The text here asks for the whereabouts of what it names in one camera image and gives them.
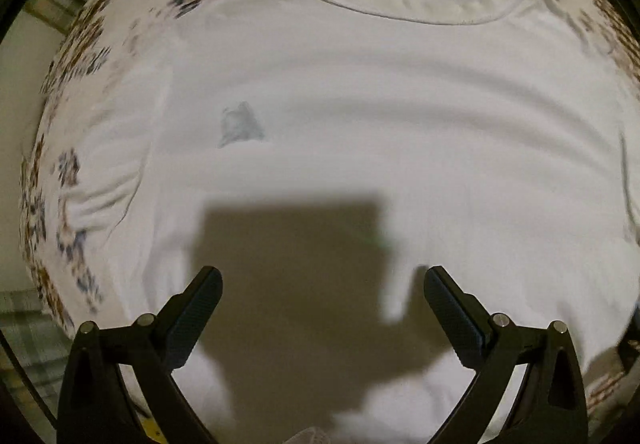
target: metal screw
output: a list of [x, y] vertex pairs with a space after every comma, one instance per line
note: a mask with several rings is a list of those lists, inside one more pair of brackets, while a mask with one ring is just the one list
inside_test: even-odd
[[554, 329], [556, 329], [561, 334], [564, 334], [567, 331], [566, 323], [563, 321], [554, 321]]
[[506, 327], [510, 322], [511, 320], [509, 319], [509, 316], [507, 316], [506, 314], [503, 314], [502, 312], [498, 312], [497, 314], [494, 314], [494, 323], [498, 327]]
[[156, 320], [156, 316], [147, 312], [146, 314], [141, 314], [138, 319], [136, 319], [136, 323], [141, 327], [148, 327]]
[[85, 321], [80, 326], [80, 332], [82, 334], [89, 334], [95, 328], [95, 323], [93, 321]]

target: yellow object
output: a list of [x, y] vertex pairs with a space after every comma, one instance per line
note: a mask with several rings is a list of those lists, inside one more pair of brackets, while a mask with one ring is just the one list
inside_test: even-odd
[[154, 419], [148, 419], [146, 417], [140, 417], [140, 423], [142, 424], [143, 429], [145, 430], [146, 436], [155, 440], [159, 444], [168, 444], [164, 435], [160, 431], [158, 424]]

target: wall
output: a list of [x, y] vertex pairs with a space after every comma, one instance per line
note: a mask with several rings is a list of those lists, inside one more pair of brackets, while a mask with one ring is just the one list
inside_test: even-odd
[[0, 291], [33, 286], [18, 245], [20, 162], [42, 113], [40, 85], [63, 35], [20, 12], [0, 44]]

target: black clamp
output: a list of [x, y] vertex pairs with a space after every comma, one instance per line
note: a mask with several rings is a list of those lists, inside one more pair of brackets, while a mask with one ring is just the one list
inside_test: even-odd
[[[442, 267], [425, 274], [424, 295], [463, 366], [476, 377], [430, 444], [476, 444], [517, 364], [528, 363], [511, 413], [494, 444], [585, 444], [587, 411], [580, 368], [561, 321], [544, 329], [518, 327], [489, 315]], [[203, 267], [158, 316], [100, 330], [80, 326], [66, 366], [58, 407], [58, 444], [151, 444], [120, 373], [130, 364], [152, 414], [170, 444], [215, 444], [171, 378], [186, 363], [222, 296], [222, 276]]]

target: white t-shirt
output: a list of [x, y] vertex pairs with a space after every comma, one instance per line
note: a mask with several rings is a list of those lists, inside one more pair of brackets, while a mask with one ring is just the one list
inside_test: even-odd
[[69, 223], [128, 321], [222, 271], [174, 373], [221, 442], [426, 442], [473, 374], [419, 265], [584, 370], [638, 296], [637, 104], [554, 0], [205, 0], [104, 107]]

